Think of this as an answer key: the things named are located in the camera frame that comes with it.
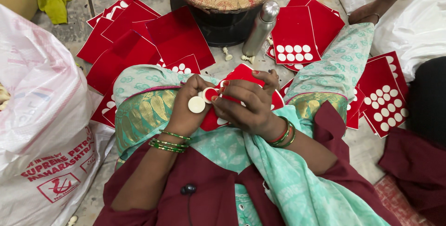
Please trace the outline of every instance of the chess piece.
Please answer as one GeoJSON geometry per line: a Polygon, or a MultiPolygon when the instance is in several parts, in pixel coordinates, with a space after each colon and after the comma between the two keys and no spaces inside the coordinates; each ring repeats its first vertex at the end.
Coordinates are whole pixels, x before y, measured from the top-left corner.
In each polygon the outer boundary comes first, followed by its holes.
{"type": "Polygon", "coordinates": [[[226,61],[232,59],[232,55],[230,55],[230,54],[227,52],[227,47],[223,47],[223,53],[226,54],[226,57],[224,58],[226,61]]]}
{"type": "Polygon", "coordinates": [[[245,55],[242,55],[241,58],[242,58],[242,60],[248,60],[249,63],[253,64],[255,56],[249,58],[249,57],[246,57],[245,55]]]}

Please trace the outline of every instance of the bangle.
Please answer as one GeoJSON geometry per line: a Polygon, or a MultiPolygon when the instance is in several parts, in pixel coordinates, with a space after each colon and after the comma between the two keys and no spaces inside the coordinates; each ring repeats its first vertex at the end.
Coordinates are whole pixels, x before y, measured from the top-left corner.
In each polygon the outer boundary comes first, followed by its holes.
{"type": "Polygon", "coordinates": [[[280,139],[273,141],[273,142],[268,142],[271,146],[277,146],[277,145],[281,144],[288,137],[289,132],[291,130],[291,125],[290,125],[289,120],[283,116],[279,116],[279,118],[286,121],[286,130],[280,139]]]}
{"type": "Polygon", "coordinates": [[[294,127],[293,123],[290,122],[291,128],[293,130],[293,137],[291,137],[291,140],[286,143],[285,145],[281,145],[281,146],[275,146],[276,148],[286,148],[288,147],[291,143],[293,143],[294,138],[296,138],[296,128],[294,127]]]}
{"type": "Polygon", "coordinates": [[[181,139],[185,139],[185,140],[188,140],[188,141],[192,140],[192,138],[190,138],[190,137],[186,137],[186,136],[182,136],[182,135],[174,134],[174,133],[171,133],[171,132],[164,131],[164,130],[162,130],[162,129],[160,129],[160,132],[161,132],[161,133],[168,134],[168,135],[172,135],[172,136],[175,136],[175,137],[178,137],[178,138],[181,138],[181,139]]]}
{"type": "Polygon", "coordinates": [[[153,138],[153,139],[151,140],[151,142],[154,142],[154,143],[162,143],[162,144],[171,145],[171,146],[176,146],[176,147],[189,147],[189,145],[175,144],[175,143],[168,143],[168,142],[160,141],[160,140],[158,140],[158,139],[156,139],[156,138],[153,138]]]}

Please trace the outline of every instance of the game piece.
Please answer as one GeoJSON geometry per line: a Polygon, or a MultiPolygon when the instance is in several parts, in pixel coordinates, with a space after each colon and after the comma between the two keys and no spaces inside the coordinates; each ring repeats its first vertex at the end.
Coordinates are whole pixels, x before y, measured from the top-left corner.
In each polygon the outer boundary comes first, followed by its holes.
{"type": "Polygon", "coordinates": [[[166,65],[190,54],[195,55],[200,70],[215,64],[187,6],[148,22],[146,27],[166,65]]]}
{"type": "Polygon", "coordinates": [[[321,60],[308,6],[281,7],[271,35],[277,64],[302,64],[321,60]]]}
{"type": "Polygon", "coordinates": [[[194,96],[189,100],[189,102],[187,103],[187,106],[189,107],[189,110],[191,112],[201,113],[201,112],[203,112],[204,108],[206,107],[206,104],[205,104],[203,98],[194,96]]]}
{"type": "Polygon", "coordinates": [[[215,90],[213,87],[207,87],[206,89],[203,90],[203,100],[205,103],[212,103],[211,102],[211,98],[213,96],[218,96],[219,93],[217,92],[217,90],[215,90]]]}

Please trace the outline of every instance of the white chess pawn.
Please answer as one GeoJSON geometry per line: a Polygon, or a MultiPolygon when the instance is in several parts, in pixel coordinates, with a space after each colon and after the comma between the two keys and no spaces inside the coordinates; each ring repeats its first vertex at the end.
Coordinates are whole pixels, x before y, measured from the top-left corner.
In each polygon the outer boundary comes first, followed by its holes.
{"type": "Polygon", "coordinates": [[[254,63],[254,58],[255,58],[255,56],[253,56],[253,57],[246,57],[245,55],[242,55],[242,60],[248,60],[249,61],[249,63],[254,63]]]}
{"type": "Polygon", "coordinates": [[[68,226],[73,226],[78,220],[78,216],[72,216],[68,221],[68,226]]]}
{"type": "Polygon", "coordinates": [[[230,55],[230,54],[227,52],[227,48],[226,48],[226,47],[223,47],[223,52],[224,52],[224,54],[226,54],[226,57],[224,58],[226,61],[232,59],[232,55],[230,55]]]}
{"type": "Polygon", "coordinates": [[[267,37],[266,40],[268,40],[268,43],[270,46],[274,45],[274,42],[269,37],[267,37]]]}

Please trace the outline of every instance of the no hooks symbol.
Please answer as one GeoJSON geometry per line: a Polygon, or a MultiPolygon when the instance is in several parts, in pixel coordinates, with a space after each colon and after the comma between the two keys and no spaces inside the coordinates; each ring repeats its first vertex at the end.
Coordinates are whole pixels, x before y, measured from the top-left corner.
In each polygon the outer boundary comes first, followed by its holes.
{"type": "Polygon", "coordinates": [[[56,179],[52,180],[51,182],[54,183],[54,188],[49,188],[49,189],[52,189],[53,192],[56,193],[56,194],[64,193],[69,188],[71,188],[71,181],[68,181],[68,185],[64,186],[66,180],[68,180],[68,179],[64,180],[64,182],[62,183],[62,187],[60,187],[60,188],[59,188],[59,178],[56,178],[56,179]]]}

